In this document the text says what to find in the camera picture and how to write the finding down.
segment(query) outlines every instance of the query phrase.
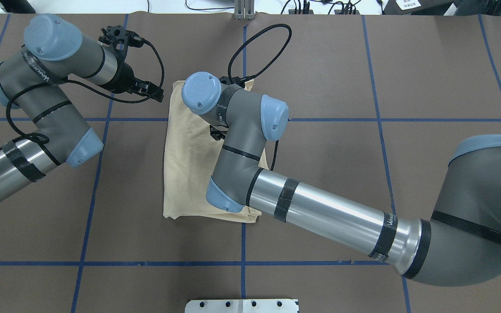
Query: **folded towel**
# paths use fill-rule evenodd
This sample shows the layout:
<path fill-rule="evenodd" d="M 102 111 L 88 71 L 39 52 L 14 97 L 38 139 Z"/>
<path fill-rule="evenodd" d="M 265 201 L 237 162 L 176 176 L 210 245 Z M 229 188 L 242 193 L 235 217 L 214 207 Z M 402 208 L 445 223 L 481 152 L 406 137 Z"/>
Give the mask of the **folded towel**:
<path fill-rule="evenodd" d="M 192 113 L 183 103 L 181 89 L 185 81 L 173 84 L 169 101 L 169 119 L 164 152 L 164 216 L 207 216 L 233 222 L 254 223 L 262 212 L 245 206 L 240 213 L 230 213 L 208 204 L 206 190 L 214 172 L 223 140 L 210 136 L 209 124 Z M 250 91 L 254 81 L 248 81 Z M 266 153 L 258 166 L 268 168 Z"/>

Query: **robotic arm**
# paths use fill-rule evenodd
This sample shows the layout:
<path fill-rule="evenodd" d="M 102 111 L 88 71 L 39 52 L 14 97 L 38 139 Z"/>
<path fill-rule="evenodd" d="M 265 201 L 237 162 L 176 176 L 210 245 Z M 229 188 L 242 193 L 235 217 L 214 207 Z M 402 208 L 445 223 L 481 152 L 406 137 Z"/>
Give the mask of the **robotic arm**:
<path fill-rule="evenodd" d="M 103 149 L 95 131 L 58 87 L 71 82 L 66 79 L 69 74 L 113 93 L 162 101 L 163 77 L 159 87 L 142 81 L 124 62 L 129 46 L 153 46 L 122 26 L 102 31 L 99 40 L 107 47 L 58 16 L 41 14 L 25 29 L 22 50 L 0 64 L 0 103 L 20 107 L 37 127 L 35 133 L 0 149 L 0 201 L 60 164 L 79 166 Z"/>
<path fill-rule="evenodd" d="M 463 141 L 431 220 L 405 220 L 259 168 L 266 141 L 280 139 L 287 125 L 284 102 L 205 72 L 187 79 L 182 96 L 210 125 L 229 129 L 207 189 L 213 206 L 228 212 L 250 206 L 420 283 L 463 286 L 501 274 L 501 135 Z"/>

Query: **white paper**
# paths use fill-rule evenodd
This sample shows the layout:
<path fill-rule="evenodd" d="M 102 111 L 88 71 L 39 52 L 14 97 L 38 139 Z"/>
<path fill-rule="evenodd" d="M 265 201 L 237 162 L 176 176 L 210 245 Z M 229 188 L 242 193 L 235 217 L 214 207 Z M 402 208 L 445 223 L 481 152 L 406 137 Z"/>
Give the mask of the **white paper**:
<path fill-rule="evenodd" d="M 409 10 L 421 6 L 419 0 L 395 0 L 402 10 Z"/>

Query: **white floor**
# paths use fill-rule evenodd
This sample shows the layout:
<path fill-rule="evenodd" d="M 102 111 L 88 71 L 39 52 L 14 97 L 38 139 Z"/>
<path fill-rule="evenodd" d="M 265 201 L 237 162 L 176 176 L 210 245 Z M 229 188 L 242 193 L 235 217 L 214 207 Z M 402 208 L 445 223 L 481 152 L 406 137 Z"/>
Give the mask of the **white floor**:
<path fill-rule="evenodd" d="M 131 13 L 148 10 L 153 13 L 208 13 L 208 12 L 231 12 L 231 10 L 190 10 L 185 6 L 185 0 L 29 0 L 36 12 L 39 13 Z M 286 0 L 255 0 L 254 6 L 257 12 L 280 14 Z M 233 6 L 233 0 L 187 0 L 192 8 L 217 8 Z M 311 2 L 314 14 L 327 14 L 331 4 Z M 294 8 L 293 2 L 287 5 L 286 11 Z M 381 14 L 380 6 L 376 0 L 360 0 L 357 9 L 361 14 Z"/>

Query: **silver metal tube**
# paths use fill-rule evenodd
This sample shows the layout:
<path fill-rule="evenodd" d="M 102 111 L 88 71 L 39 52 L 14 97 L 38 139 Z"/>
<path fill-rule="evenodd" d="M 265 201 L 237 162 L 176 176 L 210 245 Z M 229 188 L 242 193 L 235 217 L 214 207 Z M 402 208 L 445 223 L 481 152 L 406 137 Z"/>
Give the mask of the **silver metal tube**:
<path fill-rule="evenodd" d="M 22 140 L 18 141 L 16 145 L 26 160 L 34 164 L 40 172 L 46 174 L 56 167 L 36 143 Z M 9 161 L 4 152 L 0 151 L 0 202 L 30 183 L 31 181 Z"/>
<path fill-rule="evenodd" d="M 254 183 L 249 206 L 273 215 L 286 180 L 286 176 L 263 170 Z M 384 212 L 299 183 L 286 221 L 369 255 L 380 238 Z M 386 262 L 401 275 L 412 264 L 420 235 L 420 220 L 398 220 Z"/>

